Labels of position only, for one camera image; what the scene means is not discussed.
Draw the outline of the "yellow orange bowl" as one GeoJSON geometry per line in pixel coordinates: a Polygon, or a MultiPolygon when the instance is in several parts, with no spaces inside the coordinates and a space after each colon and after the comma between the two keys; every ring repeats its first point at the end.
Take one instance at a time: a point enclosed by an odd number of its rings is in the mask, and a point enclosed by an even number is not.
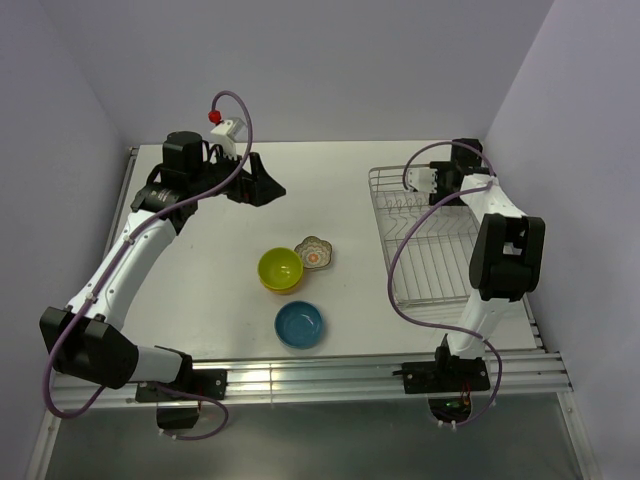
{"type": "Polygon", "coordinates": [[[269,286],[266,283],[261,282],[261,285],[266,290],[268,290],[269,292],[272,292],[272,293],[274,293],[276,295],[289,295],[289,294],[292,294],[296,290],[298,290],[303,284],[304,284],[304,280],[301,279],[295,285],[291,285],[288,288],[273,288],[272,286],[269,286]]]}

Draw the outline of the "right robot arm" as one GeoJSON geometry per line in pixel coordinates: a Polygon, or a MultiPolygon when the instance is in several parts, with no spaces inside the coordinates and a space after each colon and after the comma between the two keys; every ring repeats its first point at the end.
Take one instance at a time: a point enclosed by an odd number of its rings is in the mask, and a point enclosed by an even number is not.
{"type": "Polygon", "coordinates": [[[497,177],[482,165],[482,146],[474,139],[455,139],[450,160],[432,162],[434,205],[466,206],[479,229],[469,261],[472,292],[460,320],[462,333],[448,335],[452,355],[433,365],[435,383],[452,390],[468,374],[464,360],[485,352],[488,340],[509,305],[533,291],[539,281],[546,225],[515,206],[497,177]]]}

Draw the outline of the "patterned flower-shaped bowl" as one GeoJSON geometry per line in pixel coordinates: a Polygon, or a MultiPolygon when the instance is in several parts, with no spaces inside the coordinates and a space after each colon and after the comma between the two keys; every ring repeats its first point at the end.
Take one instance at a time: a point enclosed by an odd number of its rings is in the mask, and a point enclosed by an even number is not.
{"type": "Polygon", "coordinates": [[[308,236],[294,248],[294,251],[300,257],[305,269],[320,270],[330,265],[333,246],[317,236],[308,236]]]}

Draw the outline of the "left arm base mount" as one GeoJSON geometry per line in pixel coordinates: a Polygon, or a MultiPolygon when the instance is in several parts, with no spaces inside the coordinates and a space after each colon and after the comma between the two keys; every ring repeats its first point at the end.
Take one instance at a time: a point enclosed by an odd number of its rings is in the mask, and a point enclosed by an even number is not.
{"type": "Polygon", "coordinates": [[[222,404],[227,380],[225,369],[195,370],[185,382],[140,383],[134,399],[138,404],[156,405],[156,425],[161,434],[182,441],[203,440],[220,433],[229,421],[229,410],[222,404]],[[187,435],[200,420],[205,403],[220,409],[220,424],[209,433],[187,435]]]}

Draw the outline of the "aluminium table edge rail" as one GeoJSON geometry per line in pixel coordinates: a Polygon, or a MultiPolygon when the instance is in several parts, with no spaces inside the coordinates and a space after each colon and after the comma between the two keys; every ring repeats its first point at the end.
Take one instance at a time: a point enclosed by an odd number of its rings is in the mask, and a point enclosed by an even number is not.
{"type": "MultiPolygon", "coordinates": [[[[384,355],[256,361],[200,361],[196,371],[227,372],[226,405],[395,400],[405,397],[403,381],[393,373],[403,363],[428,361],[431,355],[384,355]]],[[[572,390],[558,353],[542,350],[503,352],[499,394],[529,395],[572,390]]]]}

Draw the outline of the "blue ceramic bowl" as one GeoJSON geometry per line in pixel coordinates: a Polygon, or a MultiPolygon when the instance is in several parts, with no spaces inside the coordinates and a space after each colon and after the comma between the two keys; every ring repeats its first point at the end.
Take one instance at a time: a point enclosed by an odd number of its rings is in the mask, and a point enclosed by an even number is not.
{"type": "Polygon", "coordinates": [[[310,349],[320,343],[324,335],[324,317],[312,303],[292,301],[284,305],[274,319],[279,341],[294,349],[310,349]]]}

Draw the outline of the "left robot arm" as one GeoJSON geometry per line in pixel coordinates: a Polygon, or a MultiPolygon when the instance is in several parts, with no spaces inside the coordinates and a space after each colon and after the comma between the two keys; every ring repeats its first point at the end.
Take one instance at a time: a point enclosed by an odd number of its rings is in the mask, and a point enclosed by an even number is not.
{"type": "Polygon", "coordinates": [[[206,146],[195,132],[167,136],[161,163],[135,195],[125,227],[103,263],[65,308],[45,310],[40,328],[49,352],[48,372],[111,389],[155,381],[172,399],[191,394],[195,375],[189,355],[137,346],[122,334],[131,303],[200,200],[224,195],[260,207],[286,193],[257,153],[249,153],[244,161],[222,143],[210,152],[206,146]]]}

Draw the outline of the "lime green bowl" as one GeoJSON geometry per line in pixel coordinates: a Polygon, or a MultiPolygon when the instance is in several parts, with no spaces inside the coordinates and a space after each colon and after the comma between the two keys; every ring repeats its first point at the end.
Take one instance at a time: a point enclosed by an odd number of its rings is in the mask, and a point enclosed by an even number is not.
{"type": "Polygon", "coordinates": [[[262,255],[257,273],[261,282],[273,288],[288,288],[302,279],[304,266],[294,250],[276,247],[262,255]]]}

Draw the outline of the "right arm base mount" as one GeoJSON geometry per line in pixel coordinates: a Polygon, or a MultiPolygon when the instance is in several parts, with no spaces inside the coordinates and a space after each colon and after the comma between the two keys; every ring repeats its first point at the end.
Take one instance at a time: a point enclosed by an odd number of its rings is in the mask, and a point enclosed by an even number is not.
{"type": "Polygon", "coordinates": [[[447,394],[428,404],[437,421],[451,426],[471,418],[473,392],[490,389],[485,361],[481,357],[461,359],[453,355],[446,340],[436,349],[433,360],[404,362],[392,375],[402,379],[407,395],[447,394]]]}

